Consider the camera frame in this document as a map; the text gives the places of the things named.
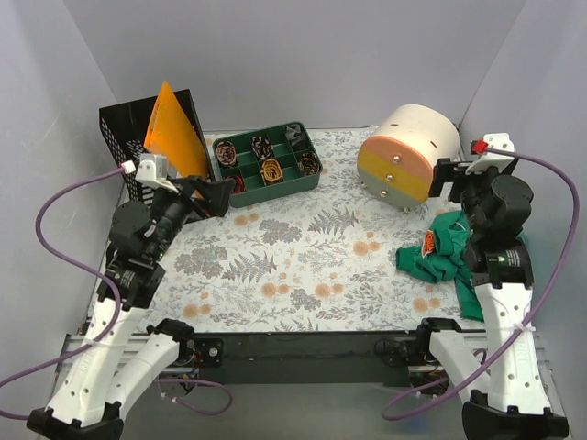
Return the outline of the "cream cylindrical drawer box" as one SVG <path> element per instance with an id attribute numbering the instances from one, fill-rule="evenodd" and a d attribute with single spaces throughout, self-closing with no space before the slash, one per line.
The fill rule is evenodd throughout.
<path id="1" fill-rule="evenodd" d="M 361 145 L 357 170 L 363 187 L 375 198 L 400 209 L 424 203 L 439 159 L 460 152 L 456 126 L 441 113 L 405 104 Z"/>

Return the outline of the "orange plastic folder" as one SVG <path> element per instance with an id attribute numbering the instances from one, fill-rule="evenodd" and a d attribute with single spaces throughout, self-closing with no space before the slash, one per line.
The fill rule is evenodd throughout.
<path id="1" fill-rule="evenodd" d="M 176 171 L 174 179 L 201 177 L 207 181 L 209 166 L 203 143 L 167 82 L 162 83 L 156 98 L 143 146 L 150 154 L 167 157 L 169 180 L 170 169 L 173 169 Z"/>

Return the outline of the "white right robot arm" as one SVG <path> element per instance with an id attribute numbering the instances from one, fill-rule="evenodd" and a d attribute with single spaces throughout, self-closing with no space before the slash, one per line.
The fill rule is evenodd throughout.
<path id="1" fill-rule="evenodd" d="M 520 234 L 531 214 L 534 194 L 513 176 L 514 163 L 481 167 L 439 159 L 429 194 L 452 185 L 449 200 L 458 203 L 471 231 L 464 260 L 482 308 L 488 357 L 479 363 L 468 352 L 460 327 L 446 318 L 420 326 L 416 356 L 440 362 L 459 383 L 475 370 L 482 374 L 460 390 L 463 430 L 469 439 L 564 439 L 567 419 L 551 407 L 539 373 L 534 330 L 528 317 L 534 276 Z"/>

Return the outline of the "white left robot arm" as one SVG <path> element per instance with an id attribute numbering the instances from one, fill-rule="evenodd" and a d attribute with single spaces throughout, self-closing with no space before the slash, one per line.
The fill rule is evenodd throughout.
<path id="1" fill-rule="evenodd" d="M 146 345 L 125 366 L 119 361 L 138 322 L 150 308 L 164 268 L 160 261 L 190 217 L 226 214 L 235 183 L 199 177 L 165 182 L 151 203 L 117 207 L 107 264 L 84 343 L 61 387 L 27 419 L 48 439 L 118 439 L 130 408 L 170 364 L 188 365 L 195 354 L 193 328 L 164 319 L 149 329 Z"/>

